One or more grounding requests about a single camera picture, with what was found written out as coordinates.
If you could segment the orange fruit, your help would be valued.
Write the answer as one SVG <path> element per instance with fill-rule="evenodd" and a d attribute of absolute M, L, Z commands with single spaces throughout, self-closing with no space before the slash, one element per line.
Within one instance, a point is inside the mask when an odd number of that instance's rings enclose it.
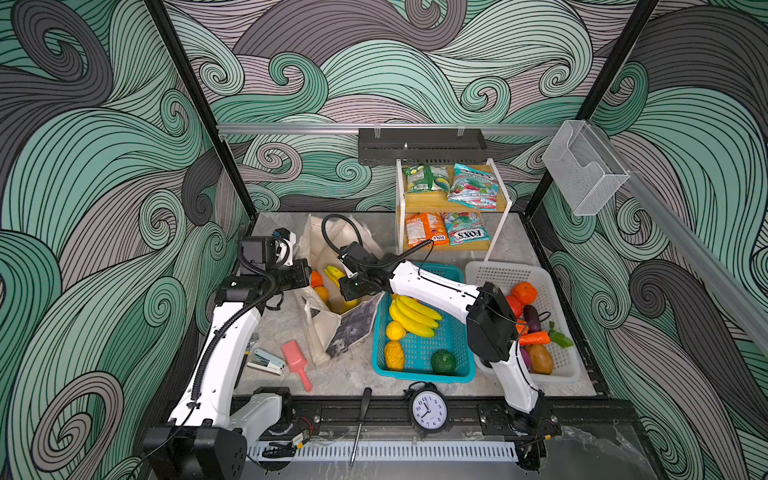
<path fill-rule="evenodd" d="M 324 288 L 323 276 L 316 270 L 313 270 L 310 276 L 310 286 L 313 289 Z"/>

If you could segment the yellow orange mango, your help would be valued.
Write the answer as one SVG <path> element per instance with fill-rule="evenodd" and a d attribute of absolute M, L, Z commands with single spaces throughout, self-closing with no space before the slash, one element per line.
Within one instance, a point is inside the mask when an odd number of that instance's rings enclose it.
<path fill-rule="evenodd" d="M 314 291 L 324 303 L 329 301 L 329 291 L 324 286 L 316 286 Z"/>

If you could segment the yellow banana bunch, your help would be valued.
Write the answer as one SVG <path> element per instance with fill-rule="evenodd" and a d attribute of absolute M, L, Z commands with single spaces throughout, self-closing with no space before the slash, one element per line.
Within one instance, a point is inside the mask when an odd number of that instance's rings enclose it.
<path fill-rule="evenodd" d="M 422 338 L 434 337 L 439 328 L 438 321 L 442 319 L 440 315 L 434 319 L 412 308 L 401 296 L 392 297 L 389 314 L 406 332 Z"/>
<path fill-rule="evenodd" d="M 325 267 L 325 274 L 336 285 L 338 289 L 341 289 L 340 280 L 342 278 L 347 277 L 347 274 L 344 271 L 338 269 L 333 265 L 328 265 Z M 345 298 L 342 298 L 342 300 L 343 300 L 343 305 L 341 307 L 340 313 L 345 313 L 351 310 L 352 308 L 356 307 L 360 303 L 358 299 L 348 301 Z"/>

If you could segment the beige canvas tote bag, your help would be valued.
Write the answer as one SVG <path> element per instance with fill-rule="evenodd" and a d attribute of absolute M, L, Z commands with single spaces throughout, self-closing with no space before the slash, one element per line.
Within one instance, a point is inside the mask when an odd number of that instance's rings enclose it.
<path fill-rule="evenodd" d="M 308 261 L 311 272 L 310 285 L 299 289 L 295 298 L 299 326 L 316 365 L 346 353 L 372 330 L 381 296 L 365 294 L 359 299 L 345 299 L 340 280 L 351 274 L 326 242 L 330 240 L 337 247 L 344 247 L 358 239 L 363 240 L 368 251 L 382 252 L 370 231 L 357 222 L 347 223 L 339 218 L 325 221 L 309 216 L 300 229 L 296 256 Z"/>

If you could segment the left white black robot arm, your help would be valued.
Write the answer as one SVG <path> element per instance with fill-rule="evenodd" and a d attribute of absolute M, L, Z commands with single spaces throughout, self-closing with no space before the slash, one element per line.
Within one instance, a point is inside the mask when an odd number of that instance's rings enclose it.
<path fill-rule="evenodd" d="M 169 419 L 149 429 L 143 463 L 158 479 L 238 479 L 249 448 L 283 416 L 280 393 L 255 393 L 233 410 L 246 349 L 268 300 L 310 283 L 305 259 L 229 276 L 215 295 L 211 326 L 194 373 Z"/>

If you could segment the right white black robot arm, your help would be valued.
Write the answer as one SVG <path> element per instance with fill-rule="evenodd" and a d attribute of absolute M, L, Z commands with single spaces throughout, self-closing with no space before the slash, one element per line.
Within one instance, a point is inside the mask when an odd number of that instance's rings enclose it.
<path fill-rule="evenodd" d="M 464 323 L 470 350 L 488 364 L 498 379 L 510 415 L 523 424 L 522 430 L 534 441 L 562 434 L 543 392 L 520 355 L 518 322 L 501 290 L 487 282 L 482 286 L 449 281 L 409 261 L 407 257 L 433 242 L 424 241 L 400 255 L 379 259 L 361 243 L 331 249 L 351 273 L 340 280 L 347 300 L 385 291 L 420 300 Z"/>

